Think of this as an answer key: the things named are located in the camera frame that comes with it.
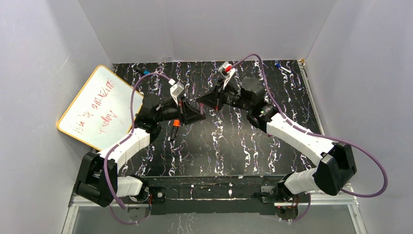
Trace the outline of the orange pen cap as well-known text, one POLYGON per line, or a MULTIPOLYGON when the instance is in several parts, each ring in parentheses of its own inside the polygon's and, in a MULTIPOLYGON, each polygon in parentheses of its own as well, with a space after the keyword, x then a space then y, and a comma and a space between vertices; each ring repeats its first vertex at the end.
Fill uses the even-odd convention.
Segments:
POLYGON ((179 127, 180 126, 180 120, 176 119, 173 123, 173 126, 179 127))

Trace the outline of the orange black marker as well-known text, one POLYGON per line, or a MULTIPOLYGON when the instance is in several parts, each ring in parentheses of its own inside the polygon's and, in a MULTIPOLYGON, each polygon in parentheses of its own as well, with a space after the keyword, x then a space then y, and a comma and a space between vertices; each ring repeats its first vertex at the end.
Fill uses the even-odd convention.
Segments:
POLYGON ((169 136, 169 141, 175 141, 177 133, 178 133, 179 126, 172 126, 170 136, 169 136))

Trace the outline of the pink marker pen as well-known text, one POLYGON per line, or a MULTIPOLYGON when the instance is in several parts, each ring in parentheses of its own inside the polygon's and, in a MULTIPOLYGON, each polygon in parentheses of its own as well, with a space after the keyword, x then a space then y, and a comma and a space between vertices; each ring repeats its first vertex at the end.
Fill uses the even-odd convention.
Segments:
POLYGON ((205 110, 204 110, 204 104, 200 103, 199 106, 200 106, 200 114, 205 117, 206 114, 205 114, 205 110))

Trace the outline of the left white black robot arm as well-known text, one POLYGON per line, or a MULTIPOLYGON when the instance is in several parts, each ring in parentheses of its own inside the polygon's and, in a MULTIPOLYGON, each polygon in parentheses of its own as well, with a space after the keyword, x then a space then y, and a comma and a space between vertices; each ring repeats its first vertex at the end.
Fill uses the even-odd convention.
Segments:
POLYGON ((109 206, 114 200, 124 206, 123 197, 141 195, 148 184, 136 175, 119 177, 119 170, 156 140, 162 130, 160 123, 173 121, 169 139, 174 141, 180 126, 205 119, 204 106, 195 108, 184 96, 166 101, 154 94, 144 97, 133 129, 107 149, 84 155, 73 192, 101 207, 109 206))

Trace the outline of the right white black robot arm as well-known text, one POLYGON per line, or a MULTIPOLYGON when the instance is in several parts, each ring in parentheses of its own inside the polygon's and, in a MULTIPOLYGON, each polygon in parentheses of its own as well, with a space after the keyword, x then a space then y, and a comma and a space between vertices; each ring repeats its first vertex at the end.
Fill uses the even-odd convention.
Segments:
POLYGON ((264 86, 256 78, 245 78, 241 87, 224 85, 224 80, 219 79, 197 102, 216 111, 224 105, 246 110, 251 125, 280 138, 312 161, 315 168, 283 177, 273 189, 275 196, 287 200, 315 190, 337 195, 357 171, 351 146, 313 136, 309 129, 283 118, 276 107, 265 101, 265 94, 264 86))

